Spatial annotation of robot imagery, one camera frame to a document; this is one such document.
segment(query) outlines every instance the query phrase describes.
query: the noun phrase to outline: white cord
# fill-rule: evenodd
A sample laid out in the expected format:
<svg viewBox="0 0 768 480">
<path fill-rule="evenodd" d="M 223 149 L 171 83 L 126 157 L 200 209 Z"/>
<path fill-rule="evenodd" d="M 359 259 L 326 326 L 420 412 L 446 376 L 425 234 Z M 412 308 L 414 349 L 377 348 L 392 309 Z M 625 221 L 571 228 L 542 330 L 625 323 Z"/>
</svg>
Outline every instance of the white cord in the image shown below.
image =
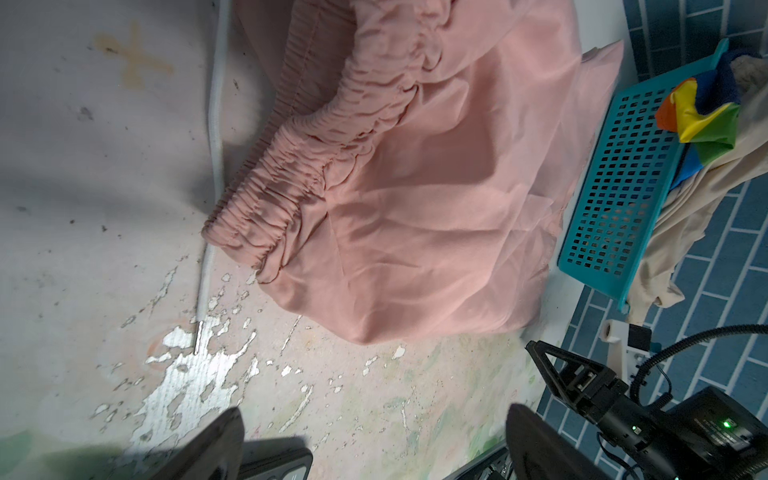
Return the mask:
<svg viewBox="0 0 768 480">
<path fill-rule="evenodd" d="M 208 100 L 208 143 L 210 145 L 210 162 L 214 169 L 214 195 L 216 201 L 224 192 L 224 161 L 221 144 L 221 127 L 219 113 L 221 111 L 221 92 L 224 86 L 224 75 L 227 70 L 227 47 L 230 32 L 230 12 L 232 0 L 219 0 L 219 20 L 216 27 L 216 44 L 214 47 L 214 68 L 210 78 L 210 98 Z M 200 288 L 197 291 L 197 335 L 194 342 L 194 354 L 200 352 L 200 333 L 208 312 L 208 290 L 210 275 L 214 269 L 215 248 L 206 243 L 203 253 L 203 264 L 200 270 Z"/>
</svg>

